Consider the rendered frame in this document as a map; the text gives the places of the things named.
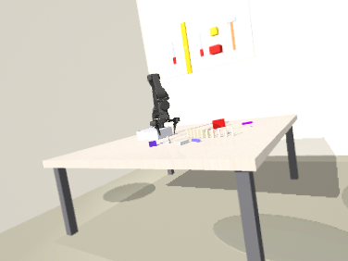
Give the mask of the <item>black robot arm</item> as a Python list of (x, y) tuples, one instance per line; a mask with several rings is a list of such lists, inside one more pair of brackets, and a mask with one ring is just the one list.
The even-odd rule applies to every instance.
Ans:
[[(170, 120), (170, 116), (167, 112), (165, 114), (159, 113), (159, 111), (168, 110), (170, 108), (169, 96), (166, 92), (165, 88), (162, 87), (160, 82), (160, 75), (149, 74), (147, 76), (147, 80), (149, 84), (152, 86), (153, 100), (154, 100), (154, 108), (152, 113), (153, 121), (157, 120), (161, 124), (157, 124), (159, 129), (165, 128), (164, 123)], [(155, 119), (158, 118), (158, 119)]]

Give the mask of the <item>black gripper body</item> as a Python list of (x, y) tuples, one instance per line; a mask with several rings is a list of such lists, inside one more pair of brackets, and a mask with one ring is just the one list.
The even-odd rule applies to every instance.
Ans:
[[(168, 113), (167, 110), (159, 111), (159, 113), (162, 113), (162, 114), (165, 114), (165, 112)], [(167, 122), (174, 122), (174, 123), (177, 123), (177, 122), (179, 122), (179, 121), (180, 121), (180, 118), (177, 117), (177, 118), (170, 119), (170, 120), (168, 120)], [(167, 123), (167, 122), (166, 122), (166, 123)], [(150, 126), (157, 126), (157, 124), (161, 124), (161, 123), (159, 123), (159, 121), (157, 121), (157, 120), (151, 121), (151, 122), (150, 122)]]

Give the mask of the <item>red rectangular block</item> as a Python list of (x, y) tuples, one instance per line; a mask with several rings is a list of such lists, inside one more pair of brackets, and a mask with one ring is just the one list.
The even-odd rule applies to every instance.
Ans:
[(212, 120), (212, 123), (213, 123), (213, 129), (225, 127), (225, 120), (224, 120), (224, 118), (217, 119), (217, 120)]

